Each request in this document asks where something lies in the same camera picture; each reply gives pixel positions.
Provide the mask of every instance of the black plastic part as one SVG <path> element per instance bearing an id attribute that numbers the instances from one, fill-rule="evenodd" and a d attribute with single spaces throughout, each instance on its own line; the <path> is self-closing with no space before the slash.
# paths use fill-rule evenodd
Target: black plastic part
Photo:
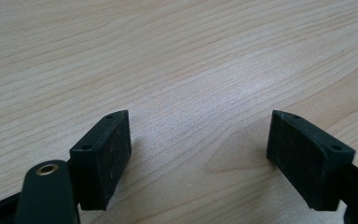
<path id="1" fill-rule="evenodd" d="M 76 199 L 83 210 L 106 210 L 131 155 L 128 111 L 102 118 L 71 149 Z"/>
<path id="2" fill-rule="evenodd" d="M 267 156 L 310 208 L 337 210 L 337 172 L 351 165 L 354 153 L 307 120 L 282 111 L 272 112 Z"/>
<path id="3" fill-rule="evenodd" d="M 15 223 L 79 223 L 65 161 L 45 161 L 27 172 Z"/>
<path id="4" fill-rule="evenodd" d="M 0 201 L 0 224 L 11 224 L 14 222 L 14 214 L 16 213 L 17 203 L 20 194 L 14 194 Z"/>

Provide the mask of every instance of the wood grain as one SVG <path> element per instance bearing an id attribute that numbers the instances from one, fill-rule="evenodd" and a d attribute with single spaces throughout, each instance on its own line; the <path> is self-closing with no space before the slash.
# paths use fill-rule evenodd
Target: wood grain
<path id="1" fill-rule="evenodd" d="M 0 0 L 0 199 L 121 109 L 131 160 L 82 223 L 342 223 L 265 154 L 280 109 L 358 165 L 358 1 Z"/>

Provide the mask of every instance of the wooden table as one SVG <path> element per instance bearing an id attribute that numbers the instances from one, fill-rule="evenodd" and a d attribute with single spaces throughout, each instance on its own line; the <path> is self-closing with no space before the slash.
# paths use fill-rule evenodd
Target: wooden table
<path id="1" fill-rule="evenodd" d="M 130 162 L 82 223 L 342 223 L 266 145 L 280 109 L 358 165 L 358 1 L 0 0 L 0 200 L 122 109 Z"/>

